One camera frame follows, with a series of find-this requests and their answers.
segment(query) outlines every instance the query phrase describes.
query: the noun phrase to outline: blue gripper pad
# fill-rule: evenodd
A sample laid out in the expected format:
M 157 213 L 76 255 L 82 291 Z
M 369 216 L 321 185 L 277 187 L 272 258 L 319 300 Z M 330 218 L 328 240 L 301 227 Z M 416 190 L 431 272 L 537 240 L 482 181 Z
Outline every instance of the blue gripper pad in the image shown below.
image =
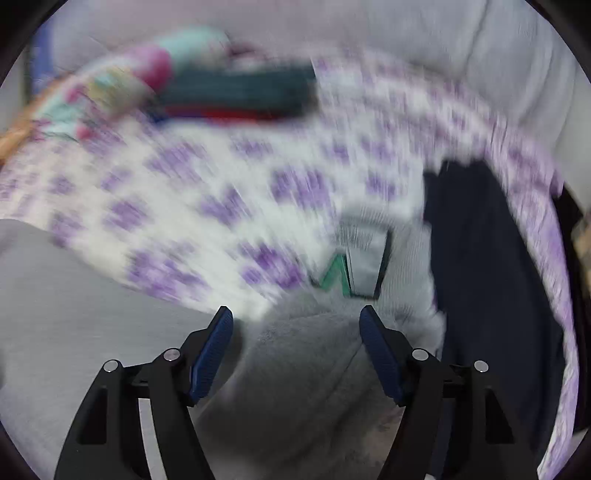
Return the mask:
M 191 369 L 191 390 L 189 395 L 193 401 L 197 402 L 200 398 L 207 397 L 217 369 L 220 367 L 223 355 L 230 343 L 230 338 L 232 338 L 233 329 L 234 318 L 232 312 L 226 309 Z
M 379 318 L 374 317 L 368 307 L 364 307 L 359 315 L 361 340 L 378 374 L 384 393 L 393 398 L 397 404 L 401 404 L 403 401 L 401 369 L 382 335 L 383 329 L 385 327 Z

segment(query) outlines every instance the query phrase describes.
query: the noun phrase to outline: gray blanket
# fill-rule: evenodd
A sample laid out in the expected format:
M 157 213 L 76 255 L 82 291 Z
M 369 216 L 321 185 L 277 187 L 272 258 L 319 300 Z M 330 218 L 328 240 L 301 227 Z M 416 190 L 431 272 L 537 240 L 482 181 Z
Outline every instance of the gray blanket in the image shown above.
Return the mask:
M 432 309 L 428 230 L 391 226 L 397 240 L 376 308 L 434 351 L 443 321 Z M 41 479 L 53 477 L 103 362 L 150 361 L 212 317 L 123 288 L 14 220 L 0 220 L 0 273 L 0 420 Z M 192 412 L 218 480 L 345 478 L 353 468 L 375 476 L 379 465 L 348 461 L 393 407 L 358 336 L 365 303 L 302 291 L 260 325 L 236 321 L 209 403 Z M 152 477 L 163 478 L 141 407 Z

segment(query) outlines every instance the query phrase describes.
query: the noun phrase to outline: fabric tag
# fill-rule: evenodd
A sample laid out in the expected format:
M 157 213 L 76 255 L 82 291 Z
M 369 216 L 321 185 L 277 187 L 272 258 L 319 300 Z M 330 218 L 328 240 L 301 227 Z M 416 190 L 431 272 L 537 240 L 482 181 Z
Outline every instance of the fabric tag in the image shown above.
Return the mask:
M 351 294 L 374 297 L 387 248 L 388 230 L 376 225 L 341 224 L 337 244 L 345 253 Z

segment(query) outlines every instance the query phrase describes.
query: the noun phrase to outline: white blanket with purple pattern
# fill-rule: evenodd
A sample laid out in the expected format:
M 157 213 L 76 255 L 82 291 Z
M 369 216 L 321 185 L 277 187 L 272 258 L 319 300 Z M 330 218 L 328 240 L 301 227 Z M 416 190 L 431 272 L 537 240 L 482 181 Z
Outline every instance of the white blanket with purple pattern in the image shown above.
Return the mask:
M 420 216 L 423 169 L 446 155 L 484 155 L 564 328 L 561 404 L 539 471 L 564 461 L 578 364 L 553 163 L 504 117 L 452 82 L 389 57 L 342 49 L 312 55 L 318 113 L 277 124 L 170 122 L 139 112 L 78 144 L 26 145 L 0 174 L 0 217 L 54 234 L 104 274 L 202 311 L 227 305 L 256 321 L 330 253 L 347 205 Z M 383 461 L 395 430 L 368 435 Z

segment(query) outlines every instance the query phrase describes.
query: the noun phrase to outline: metal screw head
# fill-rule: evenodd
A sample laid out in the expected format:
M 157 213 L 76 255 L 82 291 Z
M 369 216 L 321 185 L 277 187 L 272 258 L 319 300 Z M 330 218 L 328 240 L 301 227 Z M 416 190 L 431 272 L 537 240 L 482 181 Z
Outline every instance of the metal screw head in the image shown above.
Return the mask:
M 420 362 L 424 362 L 427 358 L 429 358 L 429 354 L 422 348 L 415 348 L 413 350 L 413 358 Z
M 164 359 L 172 362 L 176 360 L 179 356 L 181 356 L 181 352 L 179 352 L 176 348 L 169 348 L 164 352 Z
M 474 368 L 476 368 L 477 371 L 484 373 L 488 371 L 488 364 L 484 360 L 476 360 L 474 362 Z
M 109 360 L 108 362 L 105 362 L 105 364 L 103 365 L 103 370 L 105 372 L 114 372 L 115 370 L 117 370 L 119 366 L 119 362 L 117 360 Z

